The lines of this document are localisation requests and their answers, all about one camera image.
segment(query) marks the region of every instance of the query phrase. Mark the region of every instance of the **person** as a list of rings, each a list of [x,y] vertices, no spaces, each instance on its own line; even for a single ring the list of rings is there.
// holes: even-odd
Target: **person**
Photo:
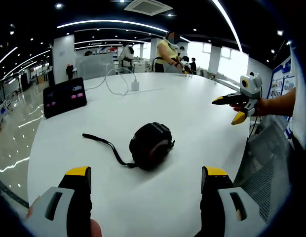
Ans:
[[[185,51],[185,48],[181,46],[179,49],[181,51],[181,53],[179,54],[179,60],[181,60],[185,56],[187,57],[187,52]]]
[[[291,138],[295,149],[306,149],[306,84],[297,58],[291,48],[291,73],[296,78],[296,87],[287,94],[272,99],[259,98],[256,115],[281,115],[292,117],[293,127]],[[243,104],[230,105],[240,111]]]
[[[192,71],[192,74],[196,75],[196,72],[197,72],[197,67],[196,67],[196,59],[195,58],[191,58],[192,60],[192,63],[190,63],[191,65],[191,71]]]
[[[28,210],[26,218],[28,219],[33,212],[34,203]],[[4,196],[1,194],[0,190],[0,226],[10,225],[12,228],[9,230],[10,236],[23,236],[23,237],[33,237],[34,235],[30,230],[27,229],[27,226],[24,226],[22,221],[19,219],[17,213],[10,207],[9,203],[5,200]],[[91,237],[102,237],[102,231],[99,224],[90,219],[90,231]],[[0,236],[6,236],[7,229],[0,228]]]
[[[182,71],[182,65],[179,62],[177,55],[180,35],[176,32],[167,32],[166,36],[157,45],[157,61],[155,63],[155,72],[164,73],[165,63],[170,66],[175,66]]]
[[[84,55],[85,56],[90,56],[90,55],[93,55],[93,52],[92,51],[86,51]]]
[[[129,46],[128,44],[125,44],[124,49],[122,50],[122,53],[118,57],[119,67],[127,68],[130,71],[133,71],[132,70],[132,60],[134,58],[133,54],[134,54],[133,48]]]

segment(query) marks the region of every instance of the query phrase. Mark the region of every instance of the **white cable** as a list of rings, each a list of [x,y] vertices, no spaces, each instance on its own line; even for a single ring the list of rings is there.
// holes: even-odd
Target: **white cable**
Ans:
[[[132,71],[130,71],[128,68],[112,68],[112,69],[109,70],[109,72],[107,72],[107,74],[105,75],[105,78],[103,79],[103,81],[102,81],[99,85],[97,85],[97,86],[95,86],[95,87],[92,87],[92,88],[88,88],[88,89],[86,89],[85,91],[88,91],[88,90],[92,90],[92,89],[98,88],[98,87],[100,87],[104,82],[106,82],[107,88],[108,88],[108,90],[111,92],[111,94],[120,95],[120,96],[126,95],[126,94],[129,92],[128,82],[124,79],[124,77],[122,76],[122,74],[120,74],[120,72],[117,71],[117,69],[126,69],[126,70],[128,70],[129,72],[131,72],[131,73],[133,74],[135,80],[137,79],[137,77],[135,76],[135,74],[134,74]],[[126,92],[125,94],[123,94],[123,93],[121,93],[121,92],[120,92],[120,93],[115,93],[115,92],[113,92],[113,91],[110,89],[110,87],[109,87],[109,85],[108,85],[108,83],[107,83],[107,76],[109,75],[109,73],[111,73],[112,70],[115,70],[115,71],[122,77],[122,79],[124,80],[124,82],[126,83],[126,85],[127,85],[127,92]]]

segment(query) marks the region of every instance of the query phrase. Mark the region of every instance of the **ceiling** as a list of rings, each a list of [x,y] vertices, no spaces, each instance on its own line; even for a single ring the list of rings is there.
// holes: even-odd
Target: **ceiling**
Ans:
[[[134,40],[135,37],[136,40],[150,41],[151,38],[156,38],[154,34],[165,35],[164,32],[154,29],[121,23],[87,23],[56,28],[82,20],[111,19],[138,22],[176,31],[190,41],[211,40],[215,46],[238,49],[231,29],[211,0],[191,1],[185,4],[179,4],[177,0],[161,0],[160,2],[173,9],[155,16],[125,11],[124,8],[130,2],[61,0],[63,7],[60,9],[55,7],[58,2],[52,0],[19,1],[15,4],[10,1],[0,2],[0,10],[3,12],[0,16],[0,60],[13,48],[18,47],[1,62],[0,79],[16,65],[49,50],[55,38],[67,33],[74,34],[76,42],[103,39]],[[220,0],[235,27],[243,51],[273,69],[290,55],[290,51],[285,45],[287,41],[284,36],[277,35],[277,30],[281,30],[279,24],[259,2],[261,1]],[[88,46],[88,43],[76,44],[76,47],[83,46]],[[47,56],[47,53],[43,54],[34,61],[47,60]]]

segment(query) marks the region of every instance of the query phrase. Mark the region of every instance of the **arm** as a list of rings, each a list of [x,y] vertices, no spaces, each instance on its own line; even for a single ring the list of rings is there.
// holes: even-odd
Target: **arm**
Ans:
[[[125,48],[121,52],[120,56],[118,57],[118,61],[122,61],[125,58]]]
[[[265,115],[282,115],[292,116],[293,108],[296,101],[296,89],[290,90],[287,94],[272,98],[272,99],[258,99],[256,112],[258,116]],[[240,111],[244,104],[230,105],[234,107],[235,111]]]
[[[171,65],[175,65],[177,62],[175,62],[173,59],[171,59],[167,53],[166,53],[166,46],[163,44],[159,44],[157,46],[158,52],[161,55],[162,59],[164,59],[167,63],[171,64]]]

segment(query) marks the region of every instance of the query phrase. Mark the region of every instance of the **round white table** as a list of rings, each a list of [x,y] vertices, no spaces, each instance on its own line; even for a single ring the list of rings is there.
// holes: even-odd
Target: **round white table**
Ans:
[[[123,76],[130,85],[134,76]],[[85,107],[41,120],[29,160],[29,203],[57,187],[68,170],[89,165],[91,218],[100,224],[103,236],[194,236],[201,228],[201,168],[220,167],[235,179],[249,119],[231,125],[236,112],[211,102],[233,90],[211,80],[167,73],[136,77],[142,93],[117,96],[103,84],[86,92]],[[84,81],[85,89],[101,80]],[[120,76],[107,80],[114,92],[126,90]],[[109,146],[82,137],[90,133],[105,138],[125,162],[132,162],[131,138],[154,121],[169,127],[176,142],[153,172],[121,166]]]

